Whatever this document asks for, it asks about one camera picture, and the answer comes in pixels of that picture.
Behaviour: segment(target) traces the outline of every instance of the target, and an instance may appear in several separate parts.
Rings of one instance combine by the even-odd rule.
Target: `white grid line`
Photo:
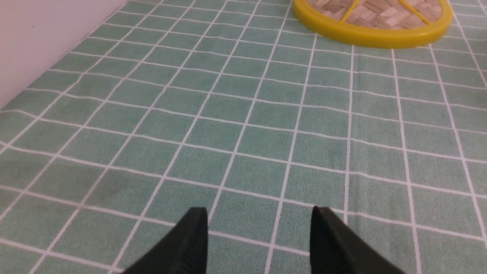
[[[162,111],[162,112],[167,112],[167,113],[173,113],[173,114],[180,114],[180,113],[175,113],[175,112],[167,111],[167,110],[164,110],[164,109],[153,108],[152,110],[157,110],[157,111]],[[24,112],[24,111],[19,111],[19,110],[6,110],[6,111],[1,111],[0,113],[7,113],[7,112],[18,112],[18,113],[22,113],[24,115],[28,115],[30,117],[36,117],[35,115],[29,114],[29,113]],[[181,114],[181,115],[188,116],[188,117],[196,117],[195,115],[191,115],[191,114]],[[363,114],[353,113],[353,115],[364,116],[364,117],[371,117],[371,118],[377,118],[377,119],[383,119],[383,120],[388,120],[388,121],[393,121],[393,122],[399,122],[398,120],[385,119],[385,118],[379,118],[379,117],[372,117],[372,116],[367,116],[367,115],[363,115]],[[211,117],[202,117],[202,116],[200,116],[199,118],[200,119],[206,119],[206,120],[212,120],[212,121],[219,121],[219,122],[229,123],[229,124],[238,124],[238,125],[243,125],[244,124],[244,123],[241,123],[241,122],[228,121],[228,120],[222,120],[222,119],[211,118]],[[92,126],[84,126],[83,127],[82,125],[78,125],[78,124],[74,124],[74,123],[61,122],[61,121],[51,120],[51,119],[45,119],[45,118],[39,118],[39,120],[42,120],[42,121],[45,121],[45,122],[52,122],[52,123],[57,123],[57,124],[74,126],[74,127],[78,127],[78,128],[84,128],[84,129],[90,129],[90,130],[97,130],[97,131],[102,131],[102,132],[107,132],[107,133],[112,133],[112,134],[118,134],[118,135],[123,135],[123,136],[130,136],[130,134],[128,134],[128,133],[123,133],[123,132],[118,132],[118,131],[108,130],[108,129],[103,129],[103,128],[97,128],[97,127],[92,127]],[[420,125],[420,126],[438,127],[438,126],[431,126],[431,125],[426,125],[426,124],[412,123],[412,122],[405,122],[405,121],[403,123],[415,124],[415,125]],[[262,125],[255,125],[255,124],[247,124],[247,126],[264,128],[264,129],[270,129],[270,130],[277,130],[277,131],[293,132],[293,130],[291,130],[291,129],[274,128],[274,127],[262,126]],[[444,129],[449,129],[449,130],[452,129],[452,128],[446,128],[446,127],[438,127],[438,128],[444,128]],[[484,135],[487,134],[487,133],[483,133],[483,132],[468,131],[468,130],[458,130],[457,129],[457,131],[460,131],[460,132],[479,133],[479,134],[484,134]],[[328,136],[328,135],[323,135],[323,134],[319,134],[319,133],[313,133],[313,132],[307,132],[307,131],[300,131],[300,130],[298,130],[298,133],[307,134],[307,135],[314,135],[314,136],[323,137],[323,138],[329,138],[329,139],[336,139],[336,140],[346,140],[347,139],[345,137],[334,137],[334,136]],[[154,141],[158,141],[158,142],[165,142],[165,143],[171,143],[171,144],[177,144],[177,145],[181,144],[180,142],[177,142],[177,141],[165,140],[165,139],[160,139],[160,138],[151,137],[151,136],[147,136],[147,135],[133,134],[133,136],[134,137],[146,138],[146,139],[150,139],[150,140],[154,140]],[[351,138],[351,140],[352,141],[355,141],[355,142],[359,142],[359,143],[371,145],[371,146],[383,147],[383,148],[394,149],[394,150],[401,150],[402,151],[402,149],[399,148],[399,147],[388,146],[388,145],[383,145],[383,144],[377,144],[377,143],[368,142],[368,141],[364,141],[364,140],[357,139],[357,138]],[[8,143],[2,142],[2,141],[0,141],[0,144],[3,144],[3,145],[5,145],[5,146],[7,146],[8,148],[11,148],[11,149],[23,150],[23,151],[25,150],[25,151],[32,152],[32,153],[43,153],[43,152],[38,152],[38,151],[35,151],[35,150],[22,149],[22,148],[19,148],[19,147],[15,147],[13,145],[9,145]],[[221,149],[215,149],[215,148],[211,148],[211,147],[198,146],[198,145],[192,145],[192,144],[186,144],[186,143],[183,144],[183,145],[184,146],[189,146],[189,147],[198,147],[198,148],[203,148],[203,149],[213,150],[213,151],[218,151],[218,152],[223,152],[223,153],[231,153],[230,151],[221,150]],[[430,152],[425,152],[425,151],[418,151],[418,150],[412,150],[412,149],[407,149],[407,152],[412,152],[412,153],[417,153],[417,154],[422,154],[422,155],[428,155],[428,156],[435,156],[435,157],[446,158],[446,159],[456,159],[456,160],[461,160],[462,159],[461,157],[448,156],[448,155],[442,155],[442,154],[435,154],[435,153],[430,153]],[[278,159],[272,159],[272,158],[265,158],[265,159],[268,159],[270,161],[280,162],[280,160],[278,160]],[[466,161],[468,161],[468,162],[478,162],[478,163],[487,163],[487,161],[485,161],[485,160],[470,159],[470,158],[466,158]]]
[[[256,8],[254,9],[254,12],[253,13],[255,13],[255,11],[257,10],[257,7],[259,6],[260,3],[261,2],[259,0],[259,2],[256,5]],[[286,11],[285,17],[288,16],[290,8],[291,8],[291,3],[289,3],[289,6],[287,7],[287,11]],[[247,25],[250,23],[251,19],[252,19],[252,17],[249,18],[249,21],[247,22]],[[252,103],[250,104],[249,110],[247,112],[247,116],[245,117],[245,122],[243,123],[242,129],[240,130],[239,137],[238,137],[237,142],[235,143],[235,147],[233,149],[233,153],[230,156],[230,161],[228,162],[228,165],[227,165],[227,167],[225,169],[225,174],[223,176],[222,182],[220,183],[220,187],[218,188],[217,194],[216,194],[215,199],[213,201],[213,204],[211,206],[210,212],[208,214],[208,224],[211,223],[211,220],[213,219],[213,216],[215,214],[215,211],[216,211],[218,202],[220,201],[220,196],[222,195],[223,187],[225,186],[226,180],[228,178],[228,174],[230,173],[230,169],[232,167],[233,161],[235,160],[235,155],[237,154],[238,148],[239,148],[240,143],[242,141],[242,138],[244,136],[245,129],[247,128],[248,122],[250,120],[250,116],[252,114],[252,110],[254,109],[254,105],[255,105],[257,96],[259,95],[259,91],[260,91],[260,89],[262,87],[262,83],[263,83],[263,81],[265,79],[265,75],[267,74],[267,70],[269,69],[269,65],[271,63],[272,56],[274,55],[274,52],[275,52],[275,49],[276,49],[276,45],[277,45],[277,43],[279,41],[279,37],[281,36],[281,31],[282,31],[282,28],[284,27],[284,23],[285,23],[285,20],[282,21],[281,28],[279,29],[278,34],[277,34],[277,37],[276,37],[276,40],[275,40],[275,42],[274,42],[274,44],[272,46],[271,53],[269,55],[269,58],[267,60],[266,65],[265,65],[265,68],[264,68],[264,71],[262,73],[262,76],[260,77],[259,84],[257,85],[256,92],[255,92],[254,97],[252,99]]]
[[[121,58],[113,58],[113,57],[109,57],[109,56],[107,56],[105,58],[108,58],[108,59],[121,59]],[[243,58],[243,57],[239,57],[239,56],[234,56],[233,58],[250,59],[250,58]],[[151,65],[155,65],[155,66],[161,66],[161,67],[179,68],[177,66],[159,64],[159,63],[153,63],[153,62],[145,62],[145,61],[139,61],[139,62],[142,62],[142,63],[145,63],[145,64],[151,64]],[[285,64],[288,63],[288,62],[281,62],[281,61],[274,61],[274,60],[271,61],[271,62],[272,63],[285,63]],[[288,63],[288,64],[292,64],[292,65],[296,65],[296,66],[302,66],[302,65],[295,64],[295,63]],[[338,69],[338,68],[332,68],[332,67],[312,66],[312,68],[349,72],[348,70]],[[210,71],[210,70],[204,70],[204,69],[197,69],[197,68],[182,68],[182,69],[183,70],[190,70],[190,71],[203,71],[203,72],[207,72],[207,73],[218,74],[218,72],[214,72],[214,71]],[[64,72],[64,73],[71,73],[71,74],[79,74],[79,73],[81,73],[81,72],[77,72],[77,71],[67,71],[67,70],[60,70],[60,69],[49,69],[49,71],[57,71],[57,72]],[[362,74],[369,74],[369,75],[375,75],[375,76],[382,76],[382,77],[394,78],[393,75],[373,73],[373,72],[367,72],[367,71],[354,71],[354,73],[355,74],[362,73]],[[102,75],[102,76],[120,78],[120,77],[117,77],[117,76],[105,75],[105,74],[101,74],[101,73],[85,73],[85,74],[96,74],[96,75]],[[254,76],[234,75],[234,74],[229,74],[229,73],[222,73],[222,75],[238,76],[238,77],[242,77],[242,78],[260,79],[259,77],[254,77]],[[404,77],[404,76],[398,76],[397,78],[398,79],[414,80],[414,81],[418,81],[418,82],[439,84],[438,81],[432,81],[432,80],[417,79],[417,78],[410,78],[410,77]],[[265,78],[265,80],[271,80],[271,81],[276,81],[276,82],[282,82],[282,83],[288,83],[288,84],[303,86],[303,84],[289,82],[289,81],[283,81],[283,80],[277,80],[277,79],[271,79],[271,78]],[[486,87],[474,87],[474,86],[468,86],[468,85],[462,85],[462,84],[455,84],[455,83],[444,83],[444,84],[450,85],[450,86],[466,87],[466,88],[476,89],[476,90],[487,90]]]
[[[183,182],[183,183],[190,183],[190,184],[202,185],[202,186],[212,187],[212,188],[217,188],[218,187],[218,186],[215,186],[215,185],[208,185],[208,184],[203,184],[203,183],[196,183],[196,182],[191,182],[191,181],[186,181],[186,180],[181,180],[181,179],[176,179],[176,178],[171,178],[171,177],[167,177],[166,179],[177,180],[177,181]],[[18,193],[20,193],[20,192],[23,191],[22,189],[17,189],[17,188],[13,188],[13,187],[6,187],[6,186],[2,186],[2,185],[0,185],[0,189],[12,191],[12,192],[18,192]],[[244,191],[232,190],[232,189],[229,189],[229,190],[230,191],[233,191],[233,192],[236,192],[236,193],[241,193],[241,194],[244,194],[244,195],[247,195],[248,194],[247,192],[244,192]],[[85,204],[80,204],[80,203],[76,203],[76,202],[72,202],[72,201],[62,200],[62,199],[55,198],[55,197],[50,197],[50,196],[47,196],[47,195],[32,193],[30,191],[27,192],[26,195],[29,195],[29,196],[32,196],[32,197],[41,198],[41,199],[45,199],[45,200],[49,200],[49,201],[53,201],[53,202],[63,203],[63,204],[70,205],[70,206],[74,206],[74,207],[85,208],[85,209],[89,209],[89,210],[93,210],[93,211],[97,211],[97,212],[103,212],[103,213],[113,214],[113,215],[117,215],[117,216],[121,216],[121,217],[131,218],[131,219],[140,219],[141,218],[141,217],[136,216],[136,215],[132,215],[132,214],[124,213],[124,212],[119,212],[119,211],[116,211],[116,210],[100,208],[100,207],[97,207],[97,206],[88,206],[88,205],[85,205]],[[279,198],[272,197],[272,196],[260,195],[260,197],[264,197],[264,198],[272,199],[272,200],[279,200]],[[298,201],[292,201],[292,200],[288,200],[288,199],[284,199],[284,202],[292,203],[292,204],[296,204],[296,205],[301,205],[301,206],[305,206],[305,207],[313,207],[314,206],[313,204],[308,204],[308,203],[303,203],[303,202],[298,202]],[[344,213],[343,210],[333,209],[333,208],[332,208],[332,210],[334,212],[336,212],[336,213]],[[373,216],[373,215],[368,215],[366,213],[349,212],[349,214],[350,215],[356,215],[356,216],[362,216],[362,217],[365,217],[365,218],[377,220],[377,221],[380,221],[380,222],[390,223],[390,224],[397,224],[397,225],[403,225],[403,226],[408,226],[408,227],[411,227],[412,226],[412,224],[407,223],[407,222],[404,222],[404,221],[385,219],[385,218],[381,218],[381,217],[377,217],[377,216]],[[161,225],[170,226],[170,227],[173,227],[175,225],[172,222],[166,222],[166,221],[159,220],[159,219],[153,219],[153,218],[147,218],[147,217],[142,217],[141,219],[143,221],[146,221],[146,222],[161,224]],[[417,225],[417,227],[418,228],[421,228],[421,229],[424,229],[424,230],[441,233],[441,234],[446,234],[446,235],[452,235],[452,236],[457,236],[457,237],[462,237],[462,238],[468,238],[468,239],[483,241],[483,238],[478,237],[478,236],[467,235],[467,234],[453,232],[453,231],[445,231],[445,230],[441,230],[441,229],[438,229],[438,228],[433,228],[433,227],[428,227],[428,226],[423,226],[423,225]],[[221,232],[217,232],[217,231],[211,231],[211,230],[208,231],[208,233],[210,235],[226,237],[226,238],[233,239],[233,240],[236,240],[236,241],[241,241],[241,242],[246,242],[246,243],[250,243],[250,244],[260,245],[260,246],[264,246],[264,247],[268,247],[268,248],[270,247],[270,244],[269,243],[261,242],[261,241],[256,241],[256,240],[252,240],[252,239],[248,239],[248,238],[244,238],[244,237],[229,235],[229,234],[225,234],[225,233],[221,233]],[[13,241],[10,241],[10,240],[6,240],[6,239],[2,239],[2,238],[0,238],[0,243],[5,244],[5,245],[8,245],[8,246],[12,246],[12,247],[17,247],[17,248],[21,248],[21,249],[25,249],[25,250],[37,252],[37,253],[40,253],[40,254],[47,254],[47,255],[50,255],[50,256],[53,256],[53,257],[58,257],[58,258],[62,258],[62,259],[66,259],[66,260],[70,260],[70,261],[74,261],[74,262],[78,262],[78,263],[90,265],[90,266],[100,267],[100,268],[103,268],[103,269],[109,269],[110,268],[110,266],[107,266],[107,265],[104,265],[104,264],[100,264],[100,263],[97,263],[97,262],[92,262],[92,261],[85,260],[85,259],[82,259],[82,258],[78,258],[78,257],[70,256],[70,255],[65,255],[65,254],[60,254],[60,253],[56,253],[56,252],[52,252],[52,251],[51,252],[47,252],[47,251],[42,250],[42,249],[39,249],[39,248],[31,247],[31,246],[28,246],[28,245],[25,245],[25,244],[21,244],[21,243],[16,243],[16,242],[13,242]],[[307,252],[307,251],[301,251],[301,250],[297,250],[297,249],[293,249],[293,248],[289,248],[289,247],[285,247],[285,246],[275,245],[275,249],[279,249],[279,250],[283,250],[283,251],[288,251],[288,252],[295,253],[295,254],[309,256],[309,252]]]
[[[345,162],[345,198],[343,199],[343,222],[348,225],[348,196],[350,187],[350,153],[352,149],[352,103],[353,103],[353,86],[354,86],[354,51],[355,46],[352,46],[351,60],[350,60],[350,87],[348,95],[348,128],[347,128],[347,156]]]
[[[396,63],[394,59],[394,50],[391,50],[391,55],[393,58],[394,76],[397,76]],[[406,136],[404,133],[404,123],[402,122],[401,100],[399,99],[399,82],[397,78],[395,78],[394,81],[395,81],[395,89],[397,94],[397,109],[399,112],[399,125],[401,128],[401,142],[402,142],[402,150],[403,150],[403,157],[404,157],[404,168],[406,173],[406,184],[408,188],[409,210],[410,210],[410,217],[411,217],[411,224],[412,224],[412,240],[414,243],[414,254],[416,257],[416,273],[421,274],[421,256],[419,253],[418,230],[416,226],[416,217],[414,212],[414,201],[412,198],[411,175],[409,172],[408,152],[406,150]]]
[[[169,32],[169,33],[171,33],[171,34],[185,34],[185,35],[189,35],[189,34],[186,34],[186,33],[179,33],[179,32]],[[204,36],[204,37],[205,38],[224,39],[224,38],[221,38],[221,37],[212,37],[212,36]],[[106,41],[118,41],[116,39],[108,39],[108,38],[100,38],[100,37],[88,37],[88,39],[98,39],[98,40],[106,40]],[[154,44],[150,44],[150,43],[141,43],[141,42],[134,42],[134,41],[129,41],[129,40],[124,40],[122,42],[129,43],[129,44],[138,44],[138,45],[154,46]],[[246,40],[241,40],[241,42],[272,46],[272,44],[270,44],[270,43],[261,43],[261,42],[253,42],[253,41],[246,41]],[[161,48],[177,49],[177,50],[181,50],[181,51],[190,51],[189,49],[181,49],[181,48],[176,48],[176,47],[171,47],[171,46],[165,46],[165,45],[159,45],[159,44],[156,44],[155,46],[156,47],[161,47]],[[301,47],[295,47],[295,46],[280,45],[280,44],[278,44],[277,46],[311,51],[308,48],[301,48]],[[350,55],[350,53],[345,53],[345,52],[340,52],[340,51],[333,51],[333,50],[317,50],[317,49],[315,49],[315,51],[330,52],[330,53],[337,53],[337,54],[343,54],[343,55]],[[218,55],[218,56],[225,56],[225,57],[228,56],[226,54],[215,53],[215,52],[208,52],[208,51],[196,51],[195,50],[194,52],[198,52],[198,53],[209,53],[209,54]],[[76,52],[76,51],[73,51],[73,52],[70,52],[70,53],[71,54],[78,54],[78,55],[86,55],[86,56],[96,56],[96,57],[101,56],[101,55],[88,54],[88,53]],[[369,57],[369,58],[383,59],[383,60],[390,60],[390,61],[392,61],[392,59],[389,58],[389,57],[373,56],[373,55],[368,55],[368,54],[357,54],[357,53],[355,53],[354,55],[355,56],[364,56],[364,57]],[[136,60],[136,59],[119,58],[119,57],[114,57],[114,56],[107,56],[107,57],[108,58],[112,58],[112,59],[129,60],[129,61],[139,61],[139,60]],[[267,61],[266,59],[253,58],[253,57],[245,57],[245,56],[234,56],[234,57],[235,58],[242,58],[242,59],[250,59],[250,60]],[[434,63],[431,63],[431,62],[423,62],[423,61],[415,61],[415,60],[407,60],[407,59],[396,59],[396,61],[408,62],[408,63],[413,63],[413,64],[434,65]],[[300,64],[300,63],[283,62],[283,61],[278,61],[278,60],[272,60],[272,62],[285,63],[285,64],[292,64],[292,65],[301,66],[301,67],[307,67],[307,65]],[[439,66],[442,66],[442,67],[456,68],[456,69],[464,69],[464,70],[479,70],[478,68],[459,67],[459,66],[453,66],[453,65],[447,65],[447,64],[438,64],[438,65]],[[346,71],[346,72],[349,71],[349,70],[339,69],[339,68],[334,68],[334,67],[322,67],[322,66],[311,66],[311,67],[313,67],[313,68],[326,68],[326,69],[333,69],[333,70],[341,70],[341,71]],[[373,75],[379,75],[379,76],[392,77],[392,75],[384,75],[384,74],[378,74],[378,73],[371,73],[371,74],[373,74]]]
[[[151,82],[141,81],[141,80],[136,80],[136,79],[127,79],[127,80],[129,80],[129,81],[135,81],[135,82],[140,82],[140,83],[151,84],[151,85],[157,85],[157,86],[161,86],[161,87],[165,87],[166,86],[166,85],[162,85],[162,84],[154,84],[154,83],[151,83]],[[321,88],[333,88],[333,89],[337,89],[337,90],[346,90],[344,88],[333,87],[333,86],[322,86],[322,85],[308,85],[308,86],[311,86],[311,87],[321,87]],[[180,90],[185,90],[185,91],[194,91],[194,92],[205,93],[205,94],[208,93],[208,91],[194,90],[194,89],[188,89],[188,88],[182,88],[182,87],[176,87],[176,86],[168,86],[168,88],[180,89]],[[25,90],[26,91],[53,92],[53,93],[62,94],[62,92],[60,92],[60,91],[49,90],[49,89],[27,88]],[[397,96],[384,95],[384,94],[374,93],[374,92],[370,92],[370,91],[353,90],[353,92],[368,93],[368,94],[374,95],[374,96],[386,97],[386,98],[393,98],[393,99],[396,99],[397,98]],[[249,98],[249,97],[244,97],[244,96],[239,96],[239,95],[233,95],[233,94],[218,93],[218,92],[213,92],[213,94],[215,94],[215,95],[221,95],[221,96],[225,96],[225,97],[239,98],[239,99],[244,99],[244,100],[252,100],[252,98]],[[76,96],[76,95],[71,95],[71,94],[63,94],[63,95],[64,96],[67,96],[67,97],[72,97],[72,98],[92,99],[92,100],[97,100],[97,101],[103,101],[103,99],[96,98],[96,97],[90,97],[90,96]],[[399,97],[399,99],[401,99],[401,100],[408,100],[408,101],[422,102],[422,103],[437,104],[437,105],[446,105],[444,102],[428,101],[428,100],[416,99],[416,98]],[[255,101],[257,101],[257,102],[263,102],[263,103],[268,103],[268,104],[287,105],[287,106],[297,106],[297,107],[299,107],[299,104],[297,104],[297,103],[269,101],[269,100],[264,100],[264,99],[255,99]],[[112,103],[112,104],[118,104],[118,105],[135,107],[135,108],[148,108],[147,106],[143,106],[143,105],[134,105],[134,104],[128,104],[128,103],[123,103],[123,102],[119,102],[119,101],[108,100],[107,102]],[[342,109],[338,109],[338,108],[333,108],[333,107],[329,107],[329,106],[324,106],[324,105],[306,105],[306,104],[304,104],[303,106],[304,107],[308,107],[308,108],[324,108],[324,109],[334,110],[334,111],[338,111],[338,112],[348,113],[348,111],[346,111],[346,110],[342,110]],[[462,104],[450,104],[450,106],[468,108],[468,109],[472,109],[472,110],[487,111],[487,108],[472,107],[472,106],[467,106],[467,105],[462,105]],[[368,116],[368,115],[360,114],[360,113],[353,113],[353,114],[363,115],[363,116],[377,118],[377,119],[385,119],[385,120],[388,120],[388,121],[398,121],[398,120],[395,120],[395,119],[375,117],[375,116]],[[428,125],[428,124],[423,124],[423,125],[432,126],[432,127],[441,127],[441,128],[447,128],[447,129],[449,129],[448,127],[442,127],[442,126],[435,126],[435,125]]]
[[[288,6],[287,12],[286,12],[286,17],[287,17],[287,15],[289,13],[289,10],[291,9],[292,3],[293,3],[292,1],[289,2],[289,6]],[[318,35],[315,34],[315,37],[314,37],[314,40],[313,40],[313,48],[316,45],[317,36]],[[313,53],[314,53],[314,51],[312,50],[311,51],[311,55],[310,55],[310,59],[309,59],[309,63],[308,63],[309,65],[311,65],[311,62],[313,61]],[[308,83],[310,71],[311,71],[311,67],[308,66],[308,69],[306,71],[306,79],[304,80],[303,91],[302,91],[302,94],[301,94],[300,106],[299,106],[298,114],[297,114],[297,117],[296,117],[296,124],[294,126],[293,138],[291,140],[291,147],[289,149],[289,155],[288,155],[288,158],[287,158],[286,170],[284,172],[284,180],[282,182],[281,195],[279,197],[279,203],[278,203],[277,210],[276,210],[276,217],[274,219],[274,228],[272,230],[271,244],[270,244],[269,251],[267,253],[267,260],[265,262],[264,274],[269,274],[269,272],[271,270],[272,256],[274,254],[274,249],[275,249],[275,246],[276,246],[276,238],[277,238],[277,233],[278,233],[278,229],[279,229],[279,222],[281,220],[281,212],[282,212],[282,207],[283,207],[283,200],[284,200],[284,196],[286,194],[287,180],[289,178],[289,170],[291,168],[291,161],[292,161],[292,158],[293,158],[294,147],[296,145],[296,137],[298,135],[297,131],[298,131],[298,128],[299,128],[299,123],[300,123],[300,118],[301,118],[302,104],[304,103],[304,97],[305,97],[305,94],[306,94],[306,87],[307,87],[307,83]]]
[[[436,62],[436,57],[435,57],[434,52],[433,52],[433,49],[431,47],[430,47],[430,51],[431,51],[431,56],[433,57],[433,60]],[[462,143],[460,141],[460,136],[458,134],[458,131],[455,128],[455,121],[453,120],[453,113],[451,112],[450,105],[448,104],[448,98],[447,98],[447,95],[445,93],[445,88],[443,87],[443,84],[441,83],[441,76],[440,76],[440,71],[438,69],[438,66],[436,66],[436,73],[438,75],[438,79],[440,80],[440,86],[441,86],[441,90],[443,92],[443,98],[444,98],[445,103],[447,105],[448,114],[450,116],[451,127],[453,129],[453,132],[455,133],[455,139],[456,139],[456,142],[457,142],[458,150],[460,152],[460,159],[462,160],[463,168],[464,168],[464,171],[465,171],[465,176],[467,177],[468,188],[470,189],[470,193],[471,193],[471,197],[472,197],[472,202],[473,202],[473,207],[475,209],[475,213],[477,214],[480,232],[482,233],[482,238],[483,238],[484,244],[485,244],[485,246],[487,248],[487,234],[486,234],[486,229],[484,227],[484,222],[482,220],[482,214],[480,212],[480,208],[479,208],[477,199],[475,198],[475,190],[473,188],[472,181],[470,179],[470,173],[468,171],[467,161],[465,159],[464,152],[463,152],[463,149],[462,149]]]

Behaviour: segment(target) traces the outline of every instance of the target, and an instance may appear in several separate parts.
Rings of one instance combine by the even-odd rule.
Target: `yellow plastic rim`
[[[294,0],[293,10],[296,18],[307,28],[330,39],[363,47],[399,49],[433,43],[445,35],[453,19],[453,11],[446,0],[438,1],[442,15],[437,21],[407,30],[372,29],[348,24],[319,13],[306,0]]]

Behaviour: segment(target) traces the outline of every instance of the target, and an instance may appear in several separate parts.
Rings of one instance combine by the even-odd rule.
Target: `white wall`
[[[127,0],[0,0],[0,108]]]

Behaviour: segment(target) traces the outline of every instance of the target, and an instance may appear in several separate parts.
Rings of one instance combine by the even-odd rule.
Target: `woven bamboo mat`
[[[306,0],[320,13],[341,20],[353,0]],[[437,21],[442,13],[438,0],[406,0],[430,22]],[[401,4],[399,0],[360,0],[350,13],[349,24],[375,29],[414,29],[426,26],[423,20]]]

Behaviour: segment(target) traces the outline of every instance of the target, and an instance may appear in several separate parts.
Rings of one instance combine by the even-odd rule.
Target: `green square tile pattern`
[[[308,250],[305,205],[348,208],[355,232],[415,273],[411,226],[393,224],[411,221],[408,177],[415,221],[433,228],[418,229],[422,273],[487,272],[469,187],[487,195],[483,11],[454,5],[462,29],[451,26],[432,52],[395,50],[395,79],[390,50],[354,47],[352,55],[349,45],[315,37],[289,3],[129,2],[113,14],[0,111],[0,214],[8,210],[0,238],[46,249],[75,210],[67,203],[89,194],[87,206],[120,214],[81,209],[53,251],[111,265],[136,222],[129,215],[147,208],[149,220],[175,223],[189,207],[215,204],[210,229],[231,238],[210,236],[208,271],[262,273],[268,248],[235,237],[269,243],[283,194],[277,245]],[[95,129],[66,145],[97,108]],[[485,226],[487,202],[477,201]],[[142,221],[119,268],[170,230],[156,222]],[[39,257],[0,245],[8,273],[28,272]],[[270,267],[309,272],[306,256],[280,249]],[[36,271],[57,272],[105,270],[47,256]]]

